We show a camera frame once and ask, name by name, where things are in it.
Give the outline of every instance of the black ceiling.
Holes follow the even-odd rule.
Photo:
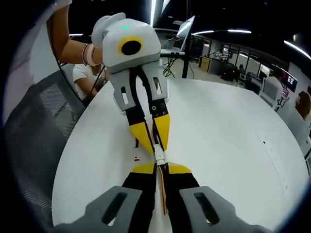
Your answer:
[[[100,17],[118,12],[149,23],[150,8],[151,0],[74,0],[69,11],[69,31],[90,35]],[[215,32],[205,36],[261,50],[287,63],[294,62],[311,77],[311,61],[283,42],[292,41],[293,35],[297,34],[296,44],[311,54],[309,1],[171,0],[154,27],[178,29],[173,22],[184,21],[191,15],[197,16],[193,32],[250,30],[252,34]]]

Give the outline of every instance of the table surface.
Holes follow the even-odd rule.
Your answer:
[[[308,182],[304,157],[288,127],[251,91],[207,81],[168,81],[167,161],[191,169],[201,186],[211,187],[231,202],[247,223],[275,229],[296,207]],[[140,80],[137,89],[151,128]],[[154,161],[145,149],[135,148],[127,118],[112,96],[113,87],[107,83],[65,146],[53,187],[54,225],[83,216],[88,203],[122,185],[134,166]],[[162,215],[158,188],[155,198],[149,232],[171,232],[168,216]]]

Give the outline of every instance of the yellow circle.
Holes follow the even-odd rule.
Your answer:
[[[138,36],[129,36],[129,37],[124,38],[124,39],[119,43],[119,47],[118,47],[119,53],[125,55],[125,54],[122,52],[122,46],[123,46],[126,42],[129,42],[129,41],[137,41],[137,42],[139,42],[139,43],[141,44],[140,49],[141,49],[142,46],[143,46],[143,42],[142,42],[142,39],[141,39],[140,37],[138,37]]]

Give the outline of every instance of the computer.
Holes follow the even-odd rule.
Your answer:
[[[192,16],[190,19],[186,20],[179,27],[177,32],[177,36],[174,40],[173,47],[171,49],[161,49],[162,54],[172,54],[178,53],[180,55],[184,55],[184,50],[186,47],[186,38],[189,35],[189,32],[193,26],[195,16]]]

